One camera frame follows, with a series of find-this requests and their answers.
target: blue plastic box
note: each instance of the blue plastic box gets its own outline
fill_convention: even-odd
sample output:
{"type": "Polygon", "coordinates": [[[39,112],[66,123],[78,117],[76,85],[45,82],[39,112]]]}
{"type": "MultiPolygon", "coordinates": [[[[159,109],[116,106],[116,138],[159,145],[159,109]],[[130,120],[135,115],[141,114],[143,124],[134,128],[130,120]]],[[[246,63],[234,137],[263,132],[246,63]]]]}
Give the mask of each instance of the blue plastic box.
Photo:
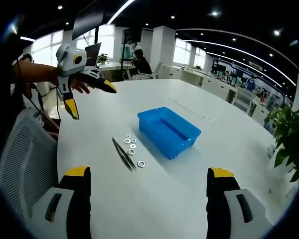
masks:
{"type": "Polygon", "coordinates": [[[138,117],[140,131],[168,159],[191,147],[201,133],[197,127],[166,107],[138,113],[138,117]]]}

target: person's hand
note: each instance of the person's hand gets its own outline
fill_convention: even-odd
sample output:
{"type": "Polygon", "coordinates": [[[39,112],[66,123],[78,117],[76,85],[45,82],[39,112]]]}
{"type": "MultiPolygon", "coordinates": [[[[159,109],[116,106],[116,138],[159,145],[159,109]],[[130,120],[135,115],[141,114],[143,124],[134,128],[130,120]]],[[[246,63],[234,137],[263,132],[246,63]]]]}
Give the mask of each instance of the person's hand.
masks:
{"type": "Polygon", "coordinates": [[[90,93],[89,88],[83,82],[78,81],[75,75],[70,78],[70,87],[77,90],[80,93],[83,93],[83,91],[86,94],[90,93]]]}

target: computer screen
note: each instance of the computer screen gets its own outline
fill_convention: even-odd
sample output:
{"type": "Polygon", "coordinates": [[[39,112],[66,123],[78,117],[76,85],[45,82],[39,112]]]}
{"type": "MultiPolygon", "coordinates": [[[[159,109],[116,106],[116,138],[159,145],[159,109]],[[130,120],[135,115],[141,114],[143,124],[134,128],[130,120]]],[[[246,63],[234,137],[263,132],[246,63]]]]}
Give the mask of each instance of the computer screen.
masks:
{"type": "Polygon", "coordinates": [[[101,2],[94,1],[75,17],[72,40],[103,24],[104,11],[101,2]]]}
{"type": "Polygon", "coordinates": [[[123,31],[122,44],[131,44],[141,41],[142,29],[141,28],[129,28],[123,31]]]}
{"type": "Polygon", "coordinates": [[[96,66],[101,48],[101,42],[85,47],[86,51],[86,66],[96,66]]]}

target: black ceiling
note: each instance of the black ceiling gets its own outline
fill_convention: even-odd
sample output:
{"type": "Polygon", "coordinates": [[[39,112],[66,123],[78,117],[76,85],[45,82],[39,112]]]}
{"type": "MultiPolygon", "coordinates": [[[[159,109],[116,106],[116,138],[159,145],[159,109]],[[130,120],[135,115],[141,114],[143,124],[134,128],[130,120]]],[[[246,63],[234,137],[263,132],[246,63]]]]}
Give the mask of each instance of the black ceiling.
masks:
{"type": "MultiPolygon", "coordinates": [[[[31,2],[24,6],[22,11],[25,18],[22,23],[22,35],[30,38],[39,38],[56,30],[73,28],[75,15],[92,0],[80,1],[52,1],[31,2]]],[[[122,6],[126,0],[97,0],[96,4],[105,11],[104,23],[122,6]]],[[[274,65],[284,72],[294,82],[297,82],[299,73],[299,44],[290,46],[297,40],[296,28],[299,28],[299,5],[293,1],[282,3],[278,0],[135,0],[115,20],[117,26],[154,28],[165,25],[173,29],[207,28],[238,33],[261,41],[285,55],[254,40],[243,36],[224,32],[207,30],[181,30],[178,37],[182,39],[200,40],[219,43],[249,52],[274,65]],[[213,17],[210,13],[221,13],[213,17]],[[273,35],[274,29],[281,29],[281,35],[273,35]]],[[[266,75],[283,85],[283,91],[294,97],[296,88],[283,75],[269,65],[235,50],[211,44],[193,43],[206,47],[207,51],[220,54],[225,52],[226,57],[238,61],[251,60],[267,71],[266,75]]]]}

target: window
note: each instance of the window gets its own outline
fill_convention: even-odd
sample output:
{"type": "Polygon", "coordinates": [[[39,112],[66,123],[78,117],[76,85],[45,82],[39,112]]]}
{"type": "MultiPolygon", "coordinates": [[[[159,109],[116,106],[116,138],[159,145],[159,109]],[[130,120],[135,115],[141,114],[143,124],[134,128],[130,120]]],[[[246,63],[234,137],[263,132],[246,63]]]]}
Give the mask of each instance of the window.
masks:
{"type": "MultiPolygon", "coordinates": [[[[89,45],[94,44],[95,38],[95,29],[84,33],[82,36],[79,36],[76,41],[76,47],[79,49],[84,49],[89,45]]],[[[99,26],[99,34],[98,34],[98,43],[101,42],[101,53],[106,53],[110,58],[113,58],[114,52],[114,25],[102,25],[99,26]]]]}
{"type": "Polygon", "coordinates": [[[190,58],[191,44],[176,38],[174,62],[188,65],[190,58]]]}
{"type": "Polygon", "coordinates": [[[62,44],[62,39],[63,31],[57,31],[37,39],[31,49],[34,62],[56,67],[57,59],[55,54],[62,44]]]}
{"type": "Polygon", "coordinates": [[[85,47],[94,44],[95,28],[79,36],[76,41],[76,48],[85,49],[85,47]]]}
{"type": "Polygon", "coordinates": [[[200,66],[202,69],[204,69],[205,59],[206,52],[200,48],[196,48],[194,66],[200,66]]]}
{"type": "Polygon", "coordinates": [[[113,58],[114,52],[114,25],[99,26],[98,43],[101,42],[101,53],[106,53],[113,58]]]}

